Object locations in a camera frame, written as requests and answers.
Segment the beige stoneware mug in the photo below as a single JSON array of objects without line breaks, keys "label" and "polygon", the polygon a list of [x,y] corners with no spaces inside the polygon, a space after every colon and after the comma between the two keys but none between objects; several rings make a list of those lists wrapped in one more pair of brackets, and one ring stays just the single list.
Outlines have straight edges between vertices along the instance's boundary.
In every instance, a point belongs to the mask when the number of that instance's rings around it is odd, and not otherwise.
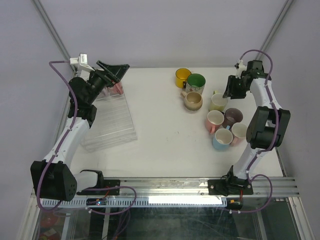
[{"label": "beige stoneware mug", "polygon": [[190,112],[196,112],[203,106],[203,97],[196,91],[182,91],[180,95],[183,98],[184,107]]}]

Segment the pink patterned mug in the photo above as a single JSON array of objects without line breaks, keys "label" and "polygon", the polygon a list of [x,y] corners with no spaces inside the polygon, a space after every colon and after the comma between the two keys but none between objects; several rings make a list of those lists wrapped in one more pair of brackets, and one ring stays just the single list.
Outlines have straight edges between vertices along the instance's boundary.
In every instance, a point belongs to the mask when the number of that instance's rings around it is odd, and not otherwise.
[{"label": "pink patterned mug", "polygon": [[112,87],[107,88],[110,94],[119,94],[122,95],[124,93],[123,86],[121,82],[114,84]]}]

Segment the pale yellow mug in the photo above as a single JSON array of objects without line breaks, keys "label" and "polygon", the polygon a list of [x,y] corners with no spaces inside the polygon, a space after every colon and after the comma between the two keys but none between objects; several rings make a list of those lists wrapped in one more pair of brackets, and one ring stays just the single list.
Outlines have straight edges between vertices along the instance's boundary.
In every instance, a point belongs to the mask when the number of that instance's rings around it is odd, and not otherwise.
[{"label": "pale yellow mug", "polygon": [[216,111],[223,112],[227,104],[228,104],[228,99],[223,98],[222,93],[214,91],[211,96],[211,102],[210,102],[208,110],[209,111],[216,110]]}]

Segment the green-inside patterned mug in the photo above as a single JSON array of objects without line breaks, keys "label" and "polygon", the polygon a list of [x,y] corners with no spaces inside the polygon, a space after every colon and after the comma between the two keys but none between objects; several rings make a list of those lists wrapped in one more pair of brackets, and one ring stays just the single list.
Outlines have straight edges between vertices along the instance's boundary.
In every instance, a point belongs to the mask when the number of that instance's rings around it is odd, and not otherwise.
[{"label": "green-inside patterned mug", "polygon": [[188,76],[186,80],[185,91],[189,92],[197,92],[202,94],[205,88],[206,79],[199,73],[192,73]]}]

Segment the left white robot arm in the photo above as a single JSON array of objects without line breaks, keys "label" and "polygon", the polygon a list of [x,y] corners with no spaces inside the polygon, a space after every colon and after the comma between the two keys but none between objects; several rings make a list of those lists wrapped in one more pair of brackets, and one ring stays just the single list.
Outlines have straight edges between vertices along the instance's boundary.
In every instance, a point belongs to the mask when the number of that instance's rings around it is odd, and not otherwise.
[{"label": "left white robot arm", "polygon": [[69,62],[82,67],[89,73],[89,78],[85,80],[76,76],[65,81],[70,97],[65,128],[45,158],[34,161],[30,167],[38,200],[71,201],[82,191],[91,191],[97,195],[105,188],[101,171],[85,169],[78,174],[72,174],[70,165],[83,137],[95,121],[97,108],[94,101],[103,89],[120,83],[130,65],[110,65],[99,60],[96,63],[99,68],[93,68],[77,59]]}]

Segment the lavender mug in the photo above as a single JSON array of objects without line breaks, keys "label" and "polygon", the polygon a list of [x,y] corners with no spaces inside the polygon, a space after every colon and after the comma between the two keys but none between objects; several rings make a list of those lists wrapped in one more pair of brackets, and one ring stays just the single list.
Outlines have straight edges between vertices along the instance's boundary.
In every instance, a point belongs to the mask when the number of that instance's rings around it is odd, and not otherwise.
[{"label": "lavender mug", "polygon": [[107,97],[109,95],[109,91],[106,87],[103,88],[103,90],[101,91],[101,96],[104,98],[104,97]]}]

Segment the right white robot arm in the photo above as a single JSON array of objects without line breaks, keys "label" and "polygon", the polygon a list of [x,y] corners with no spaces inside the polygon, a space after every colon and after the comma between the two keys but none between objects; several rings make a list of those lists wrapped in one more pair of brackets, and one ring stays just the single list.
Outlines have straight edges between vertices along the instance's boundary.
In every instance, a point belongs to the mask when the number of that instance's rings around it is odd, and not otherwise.
[{"label": "right white robot arm", "polygon": [[247,146],[222,181],[225,191],[230,194],[244,192],[251,186],[251,170],[264,155],[282,144],[291,117],[290,111],[278,103],[270,74],[265,73],[262,61],[251,60],[244,65],[240,59],[235,68],[236,74],[228,77],[223,97],[243,99],[251,92],[256,111],[246,131]]}]

